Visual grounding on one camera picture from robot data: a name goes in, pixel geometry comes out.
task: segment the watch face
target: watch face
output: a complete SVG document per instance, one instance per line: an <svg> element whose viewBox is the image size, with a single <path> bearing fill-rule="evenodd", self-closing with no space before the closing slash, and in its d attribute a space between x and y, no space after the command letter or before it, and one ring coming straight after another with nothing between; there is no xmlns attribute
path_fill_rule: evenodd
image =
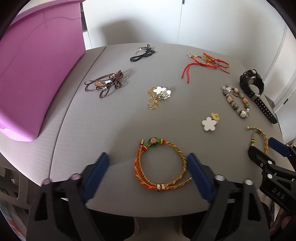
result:
<svg viewBox="0 0 296 241"><path fill-rule="evenodd" d="M248 85L252 85L254 83L255 79L256 79L256 76L252 76L248 81Z"/></svg>

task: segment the screw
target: screw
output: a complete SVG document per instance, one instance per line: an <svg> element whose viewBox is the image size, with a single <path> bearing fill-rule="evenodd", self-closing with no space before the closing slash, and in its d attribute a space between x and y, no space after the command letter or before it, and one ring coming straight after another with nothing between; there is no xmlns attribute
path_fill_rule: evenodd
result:
<svg viewBox="0 0 296 241"><path fill-rule="evenodd" d="M78 180L78 179L80 179L81 178L81 175L79 174L79 173L75 173L75 174L73 174L72 176L71 176L71 180Z"/></svg>
<svg viewBox="0 0 296 241"><path fill-rule="evenodd" d="M253 182L252 182L251 180L249 180L249 179L245 180L244 182L245 182L245 184L247 184L248 186L252 186L252 185L253 185Z"/></svg>
<svg viewBox="0 0 296 241"><path fill-rule="evenodd" d="M225 177L222 176L222 175L216 175L216 176L215 176L215 179L216 179L217 181L221 181L221 182L225 181Z"/></svg>
<svg viewBox="0 0 296 241"><path fill-rule="evenodd" d="M52 182L51 179L46 178L46 179L43 180L42 185L47 185L47 184L50 184L51 182Z"/></svg>

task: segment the black cord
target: black cord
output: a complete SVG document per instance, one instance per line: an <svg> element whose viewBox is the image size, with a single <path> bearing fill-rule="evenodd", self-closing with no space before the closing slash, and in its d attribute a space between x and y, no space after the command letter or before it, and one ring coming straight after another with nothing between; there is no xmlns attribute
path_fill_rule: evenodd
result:
<svg viewBox="0 0 296 241"><path fill-rule="evenodd" d="M130 61L131 62L136 62L136 61L140 60L141 58L143 58L143 57L149 57L149 56L151 56L154 53L155 53L155 51L150 47L149 44L147 44L147 48L146 48L145 53L143 53L141 55L137 55L137 56L131 57L130 58Z"/></svg>

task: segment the pink plastic bin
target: pink plastic bin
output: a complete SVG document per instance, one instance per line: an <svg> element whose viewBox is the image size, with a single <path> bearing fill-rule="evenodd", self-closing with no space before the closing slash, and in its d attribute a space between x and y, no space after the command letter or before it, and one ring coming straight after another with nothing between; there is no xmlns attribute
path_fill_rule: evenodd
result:
<svg viewBox="0 0 296 241"><path fill-rule="evenodd" d="M60 85L85 53L80 2L56 0L20 13L0 41L0 131L37 138Z"/></svg>

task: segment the black watch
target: black watch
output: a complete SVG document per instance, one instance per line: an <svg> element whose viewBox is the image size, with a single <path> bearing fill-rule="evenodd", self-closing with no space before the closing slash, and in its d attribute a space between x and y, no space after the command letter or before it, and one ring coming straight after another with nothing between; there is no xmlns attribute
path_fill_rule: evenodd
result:
<svg viewBox="0 0 296 241"><path fill-rule="evenodd" d="M278 121L272 112L267 108L267 106L260 99L264 91L264 83L255 69L250 69L244 72L239 78L239 85L243 92L254 101L254 103L259 107L262 113L266 118L273 124L276 124ZM249 85L254 85L259 89L259 94L255 94L249 87Z"/></svg>

